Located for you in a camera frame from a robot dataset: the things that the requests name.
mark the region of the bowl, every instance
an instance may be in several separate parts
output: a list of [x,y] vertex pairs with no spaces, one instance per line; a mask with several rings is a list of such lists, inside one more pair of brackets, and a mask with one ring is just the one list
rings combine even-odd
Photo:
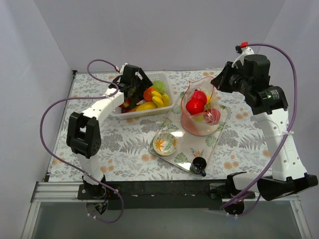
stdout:
[[171,133],[159,133],[153,140],[153,148],[156,153],[168,156],[177,150],[177,138]]

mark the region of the banana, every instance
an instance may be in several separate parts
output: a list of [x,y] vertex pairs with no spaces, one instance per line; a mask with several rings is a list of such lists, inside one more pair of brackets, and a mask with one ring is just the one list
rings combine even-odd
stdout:
[[135,111],[147,111],[156,108],[156,104],[152,101],[139,105]]
[[164,107],[164,102],[159,97],[153,96],[152,101],[157,105],[158,108]]
[[161,94],[158,93],[157,91],[152,91],[152,92],[151,92],[151,95],[152,95],[152,96],[159,97],[161,100],[163,100],[163,97],[162,97]]
[[164,107],[169,106],[169,96],[167,94],[163,94],[163,102],[164,102]]

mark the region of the plastic basket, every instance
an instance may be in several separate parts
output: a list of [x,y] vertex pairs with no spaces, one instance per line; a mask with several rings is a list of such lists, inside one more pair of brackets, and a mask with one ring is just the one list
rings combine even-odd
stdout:
[[147,72],[146,75],[149,77],[149,79],[152,82],[163,81],[165,83],[166,94],[169,96],[169,106],[153,109],[153,110],[148,110],[148,111],[128,112],[123,114],[121,114],[121,108],[117,107],[115,108],[113,112],[111,112],[111,116],[117,117],[120,120],[127,120],[127,119],[137,118],[137,117],[165,114],[174,107],[175,105],[174,93],[173,93],[173,89],[167,74],[164,71],[158,71],[158,72]]

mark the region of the gray wall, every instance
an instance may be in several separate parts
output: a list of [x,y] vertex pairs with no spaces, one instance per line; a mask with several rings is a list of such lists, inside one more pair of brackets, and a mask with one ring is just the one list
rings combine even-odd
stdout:
[[284,1],[34,0],[78,71],[94,58],[148,70],[223,67],[236,44],[265,39]]
[[[319,176],[319,1],[287,0],[265,42],[291,56],[298,75],[298,114],[293,127],[298,153],[309,174]],[[271,61],[272,84],[282,86],[293,106],[293,78],[286,59],[275,50],[261,48]],[[302,208],[313,238],[319,238],[319,187],[301,193]]]
[[[71,70],[32,0],[0,1],[0,237],[20,238],[50,157],[39,140],[44,110],[67,96]],[[63,105],[49,114],[53,147]]]

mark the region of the table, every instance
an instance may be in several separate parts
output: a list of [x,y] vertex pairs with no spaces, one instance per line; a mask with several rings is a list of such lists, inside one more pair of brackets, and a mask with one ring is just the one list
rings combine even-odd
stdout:
[[[167,71],[167,74],[177,98],[181,92],[186,91],[188,81],[216,76],[220,71]],[[116,73],[101,73],[96,76],[112,80]],[[106,84],[93,80],[87,74],[76,74],[70,96],[101,96],[106,88]],[[191,175],[148,151],[148,145],[165,115],[128,120],[109,116],[100,126],[102,146],[99,159],[106,181],[225,179],[228,174],[239,171],[261,172],[270,160],[270,155],[263,133],[255,122],[251,109],[244,102],[244,97],[239,93],[222,92],[217,92],[217,97],[221,104],[231,109],[231,115],[213,159],[206,169],[205,178]],[[77,166],[80,166],[77,158],[66,145],[68,118],[72,112],[82,112],[93,102],[94,100],[70,101],[58,135],[56,154]],[[82,173],[57,159],[51,160],[48,174],[49,182],[82,181]]]

